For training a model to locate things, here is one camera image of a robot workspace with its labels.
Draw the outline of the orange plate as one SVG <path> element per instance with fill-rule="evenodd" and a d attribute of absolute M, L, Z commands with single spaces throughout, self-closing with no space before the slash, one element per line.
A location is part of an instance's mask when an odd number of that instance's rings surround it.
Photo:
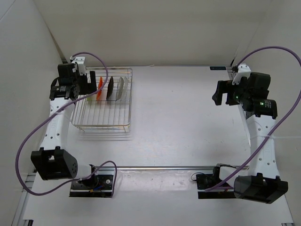
<path fill-rule="evenodd" d="M 99 83 L 98 83 L 98 92 L 96 94 L 96 101 L 100 101 L 101 100 L 101 94 L 102 94 L 102 87 L 103 87 L 103 84 L 104 84 L 104 81 L 103 81 L 103 78 L 102 76 L 100 77 L 99 79 Z"/>

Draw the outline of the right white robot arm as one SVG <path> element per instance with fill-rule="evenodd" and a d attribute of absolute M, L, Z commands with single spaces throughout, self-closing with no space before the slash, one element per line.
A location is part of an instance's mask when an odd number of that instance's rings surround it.
<path fill-rule="evenodd" d="M 268 99 L 270 81 L 270 75 L 264 73 L 250 73 L 239 82 L 218 81 L 212 97 L 221 105 L 223 94 L 227 94 L 226 104 L 241 105 L 250 135 L 250 157 L 237 169 L 220 165 L 219 172 L 211 176 L 213 189 L 228 184 L 236 198 L 265 204 L 272 204 L 288 191 L 288 182 L 280 179 L 276 164 L 272 133 L 277 104 Z"/>

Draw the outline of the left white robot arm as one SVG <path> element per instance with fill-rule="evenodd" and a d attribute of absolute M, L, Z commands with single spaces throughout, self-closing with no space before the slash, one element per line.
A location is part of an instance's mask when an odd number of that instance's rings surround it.
<path fill-rule="evenodd" d="M 80 95 L 96 91 L 95 75 L 87 78 L 83 62 L 59 64 L 59 76 L 50 86 L 50 115 L 68 104 L 48 123 L 39 150 L 31 153 L 31 161 L 43 180 L 73 179 L 78 172 L 78 163 L 67 150 L 67 134 L 71 114 L 75 109 L 74 100 Z"/>

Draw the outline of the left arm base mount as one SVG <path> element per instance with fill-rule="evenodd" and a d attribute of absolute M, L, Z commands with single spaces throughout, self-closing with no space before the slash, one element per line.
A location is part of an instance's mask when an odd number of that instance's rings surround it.
<path fill-rule="evenodd" d="M 89 179 L 72 182 L 69 197 L 112 198 L 116 172 L 116 170 L 99 170 Z"/>

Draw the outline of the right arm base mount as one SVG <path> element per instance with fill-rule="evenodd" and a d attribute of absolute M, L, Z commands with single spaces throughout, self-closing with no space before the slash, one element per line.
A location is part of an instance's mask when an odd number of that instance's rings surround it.
<path fill-rule="evenodd" d="M 192 182 L 196 182 L 198 199 L 235 199 L 233 188 L 227 183 L 210 192 L 205 191 L 221 182 L 221 180 L 213 174 L 196 172 L 191 175 L 190 179 Z"/>

